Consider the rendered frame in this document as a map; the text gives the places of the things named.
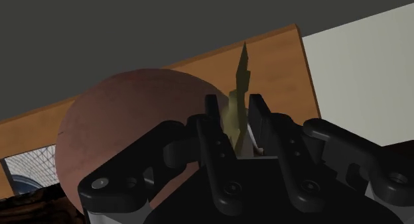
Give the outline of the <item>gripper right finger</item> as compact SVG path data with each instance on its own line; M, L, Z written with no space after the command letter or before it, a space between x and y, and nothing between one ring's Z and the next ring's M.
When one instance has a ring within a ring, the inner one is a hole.
M414 207L414 162L321 118L298 125L269 110L260 94L249 97L248 122L267 156L276 156L291 204L303 213L384 203Z

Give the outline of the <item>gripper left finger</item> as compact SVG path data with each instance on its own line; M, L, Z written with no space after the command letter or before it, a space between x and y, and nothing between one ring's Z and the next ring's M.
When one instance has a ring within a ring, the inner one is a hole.
M220 125L218 100L205 97L205 112L186 124L163 121L89 173L78 184L84 210L132 213L143 209L190 162L206 170L213 204L238 215L240 185L231 177L237 158Z

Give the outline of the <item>olive green pointed thing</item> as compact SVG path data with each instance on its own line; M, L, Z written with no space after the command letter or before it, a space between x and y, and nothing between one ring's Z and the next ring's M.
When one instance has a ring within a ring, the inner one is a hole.
M229 92L228 106L222 112L224 133L230 139L232 148L237 156L242 154L244 137L247 132L245 94L249 89L251 75L247 68L248 60L247 47L246 43L244 43L236 71L236 88Z

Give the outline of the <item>orange wooden furniture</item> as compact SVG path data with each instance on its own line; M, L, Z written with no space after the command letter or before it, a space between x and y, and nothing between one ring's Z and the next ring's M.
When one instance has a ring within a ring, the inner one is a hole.
M260 93L274 111L288 113L296 122L320 112L303 41L295 25L253 37L246 42L250 93ZM173 64L166 70L190 74L226 96L236 86L236 70L244 42ZM0 121L0 158L54 145L67 110L80 95Z

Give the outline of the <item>reddish brown round thing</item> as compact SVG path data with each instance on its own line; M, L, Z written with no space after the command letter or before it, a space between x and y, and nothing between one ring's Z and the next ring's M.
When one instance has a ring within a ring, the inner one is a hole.
M228 98L212 84L166 69L140 69L109 77L80 95L58 130L56 173L78 211L78 184L90 172L166 120L186 122L204 112L204 98Z

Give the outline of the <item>dark brown patterned thing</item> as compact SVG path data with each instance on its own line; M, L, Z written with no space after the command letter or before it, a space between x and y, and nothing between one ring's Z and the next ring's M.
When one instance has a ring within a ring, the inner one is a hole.
M0 224L87 224L60 184L0 200Z

